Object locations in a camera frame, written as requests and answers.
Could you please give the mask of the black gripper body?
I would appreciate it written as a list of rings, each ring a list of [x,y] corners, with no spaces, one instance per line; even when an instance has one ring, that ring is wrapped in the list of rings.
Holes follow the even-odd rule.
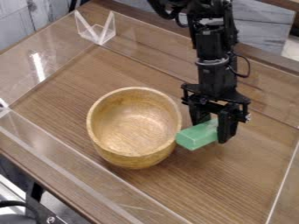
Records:
[[[181,103],[205,106],[209,114],[219,115],[222,110],[234,113],[239,122],[248,120],[248,104],[251,100],[238,92],[238,77],[248,76],[238,73],[238,57],[195,62],[199,69],[199,83],[181,85]]]

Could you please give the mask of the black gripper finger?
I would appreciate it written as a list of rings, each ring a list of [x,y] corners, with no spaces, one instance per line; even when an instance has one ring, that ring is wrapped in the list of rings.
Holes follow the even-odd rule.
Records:
[[[224,144],[238,131],[239,121],[232,112],[222,110],[219,113],[218,139],[219,143]]]
[[[192,104],[189,106],[191,123],[197,125],[211,119],[211,112],[205,109],[204,105]]]

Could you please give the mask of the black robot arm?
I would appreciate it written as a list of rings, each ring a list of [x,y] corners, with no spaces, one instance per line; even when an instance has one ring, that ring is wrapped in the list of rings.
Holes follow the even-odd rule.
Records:
[[[181,84],[181,103],[189,108],[191,123],[201,125],[218,117],[216,137],[224,144],[248,121],[251,103],[238,91],[238,79],[248,77],[238,72],[235,45],[239,31],[235,26],[232,0],[147,0],[155,13],[189,30],[199,82]]]

